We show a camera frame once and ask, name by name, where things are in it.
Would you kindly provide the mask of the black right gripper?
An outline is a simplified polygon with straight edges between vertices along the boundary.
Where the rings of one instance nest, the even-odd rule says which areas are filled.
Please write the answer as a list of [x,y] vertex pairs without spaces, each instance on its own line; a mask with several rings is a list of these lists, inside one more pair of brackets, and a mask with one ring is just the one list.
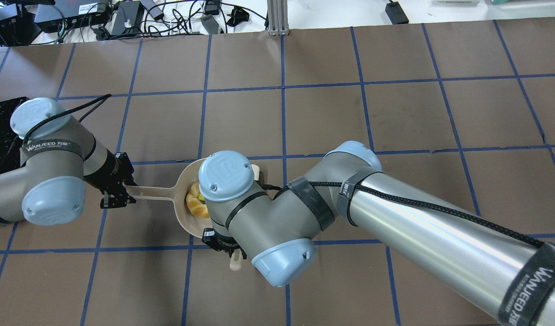
[[230,257],[232,257],[234,253],[239,252],[243,259],[247,259],[246,252],[233,237],[222,235],[214,228],[205,228],[201,236],[201,241],[210,249],[217,252],[225,252]]

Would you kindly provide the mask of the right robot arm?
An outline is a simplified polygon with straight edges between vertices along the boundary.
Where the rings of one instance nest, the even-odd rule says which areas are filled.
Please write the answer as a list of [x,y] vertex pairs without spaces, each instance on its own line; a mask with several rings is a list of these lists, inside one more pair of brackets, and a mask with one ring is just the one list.
[[545,243],[388,176],[348,141],[275,197],[236,151],[207,157],[200,191],[218,241],[244,251],[274,287],[314,261],[313,238],[341,217],[442,280],[503,326],[555,326],[555,243]]

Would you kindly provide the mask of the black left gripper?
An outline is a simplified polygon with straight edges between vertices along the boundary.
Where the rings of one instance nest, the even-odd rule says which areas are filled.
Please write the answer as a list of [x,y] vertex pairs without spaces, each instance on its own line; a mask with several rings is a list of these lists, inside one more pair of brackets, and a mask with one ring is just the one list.
[[134,167],[125,152],[108,153],[102,166],[84,175],[84,180],[102,193],[101,209],[123,208],[135,204],[125,186],[135,186]]

